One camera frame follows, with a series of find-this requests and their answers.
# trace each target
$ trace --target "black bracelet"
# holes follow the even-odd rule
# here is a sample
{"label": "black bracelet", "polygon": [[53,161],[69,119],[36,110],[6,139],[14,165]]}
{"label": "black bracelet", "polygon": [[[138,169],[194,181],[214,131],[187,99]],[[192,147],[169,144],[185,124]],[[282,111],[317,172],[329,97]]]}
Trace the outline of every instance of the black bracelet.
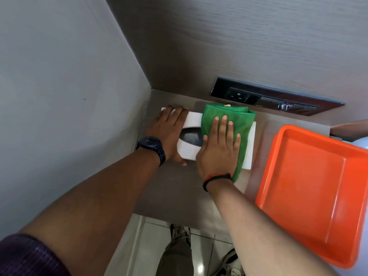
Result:
{"label": "black bracelet", "polygon": [[230,173],[227,173],[227,174],[223,174],[223,175],[216,175],[216,176],[212,176],[210,178],[208,178],[206,181],[203,182],[203,190],[205,190],[206,192],[208,192],[207,190],[207,184],[209,182],[211,182],[212,180],[216,180],[216,179],[230,179],[232,181],[232,177],[230,175]]}

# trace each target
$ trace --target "switch plate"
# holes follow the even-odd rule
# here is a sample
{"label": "switch plate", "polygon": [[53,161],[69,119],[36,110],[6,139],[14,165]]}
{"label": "switch plate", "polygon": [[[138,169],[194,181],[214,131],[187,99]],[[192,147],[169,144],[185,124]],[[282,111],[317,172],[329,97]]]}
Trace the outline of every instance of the switch plate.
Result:
{"label": "switch plate", "polygon": [[221,77],[217,78],[211,96],[304,116],[311,116],[344,105],[339,101]]}

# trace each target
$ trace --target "trouser leg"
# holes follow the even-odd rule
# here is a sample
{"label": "trouser leg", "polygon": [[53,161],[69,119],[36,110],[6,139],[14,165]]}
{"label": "trouser leg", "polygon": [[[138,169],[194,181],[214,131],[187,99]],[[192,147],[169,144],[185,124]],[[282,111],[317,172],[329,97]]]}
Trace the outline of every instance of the trouser leg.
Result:
{"label": "trouser leg", "polygon": [[185,238],[173,240],[166,247],[156,276],[193,276],[192,249]]}

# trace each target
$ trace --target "purple sleeve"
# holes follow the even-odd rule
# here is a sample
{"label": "purple sleeve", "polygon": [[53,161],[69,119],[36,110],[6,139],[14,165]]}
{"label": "purple sleeve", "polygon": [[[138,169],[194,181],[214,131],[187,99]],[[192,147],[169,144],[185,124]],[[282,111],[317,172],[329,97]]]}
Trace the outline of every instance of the purple sleeve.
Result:
{"label": "purple sleeve", "polygon": [[26,234],[13,234],[0,241],[1,276],[71,276],[46,245]]}

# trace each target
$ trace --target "wrist band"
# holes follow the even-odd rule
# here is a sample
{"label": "wrist band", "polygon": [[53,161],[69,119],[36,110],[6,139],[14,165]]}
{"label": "wrist band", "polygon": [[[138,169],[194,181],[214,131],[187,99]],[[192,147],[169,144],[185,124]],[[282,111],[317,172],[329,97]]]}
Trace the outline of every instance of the wrist band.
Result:
{"label": "wrist band", "polygon": [[207,178],[205,179],[205,181],[203,181],[203,190],[207,191],[207,184],[209,182],[211,182],[212,180],[216,180],[216,179],[230,179],[232,181],[231,175],[230,173],[226,173],[226,174],[221,174],[221,173],[215,173],[215,174],[210,174],[209,176],[207,176]]}

